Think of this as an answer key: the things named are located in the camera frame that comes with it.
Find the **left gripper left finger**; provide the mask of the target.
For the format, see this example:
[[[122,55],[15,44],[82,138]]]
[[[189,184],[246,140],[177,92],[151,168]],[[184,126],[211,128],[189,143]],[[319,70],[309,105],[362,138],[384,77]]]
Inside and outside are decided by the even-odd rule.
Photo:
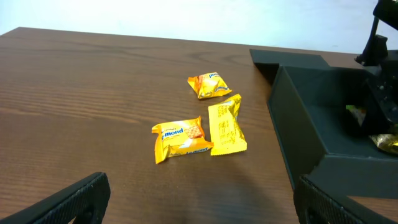
[[[110,195],[107,175],[95,172],[32,206],[3,218],[1,223],[101,224]]]

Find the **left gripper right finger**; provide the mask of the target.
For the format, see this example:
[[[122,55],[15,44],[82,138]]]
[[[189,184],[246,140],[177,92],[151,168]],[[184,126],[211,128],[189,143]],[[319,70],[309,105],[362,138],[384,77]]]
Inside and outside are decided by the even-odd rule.
[[[350,203],[345,199],[339,202],[337,196],[322,190],[306,176],[299,178],[294,190],[294,205],[299,222],[304,224],[395,223],[357,203]]]

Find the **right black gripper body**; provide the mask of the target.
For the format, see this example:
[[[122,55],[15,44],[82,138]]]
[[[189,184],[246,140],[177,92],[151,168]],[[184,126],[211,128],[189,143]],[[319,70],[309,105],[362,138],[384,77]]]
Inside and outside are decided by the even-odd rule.
[[[364,89],[365,119],[361,125],[369,134],[397,133],[397,50],[387,49],[387,37],[376,33],[379,21],[397,29],[397,1],[378,0],[367,44],[356,61],[374,67]]]

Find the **yellow peanut butter snack packet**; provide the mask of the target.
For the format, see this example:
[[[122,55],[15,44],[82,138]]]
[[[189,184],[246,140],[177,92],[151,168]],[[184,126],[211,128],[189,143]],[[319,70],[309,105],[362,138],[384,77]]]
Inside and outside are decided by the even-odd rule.
[[[369,137],[378,149],[397,154],[397,134],[378,134]]]

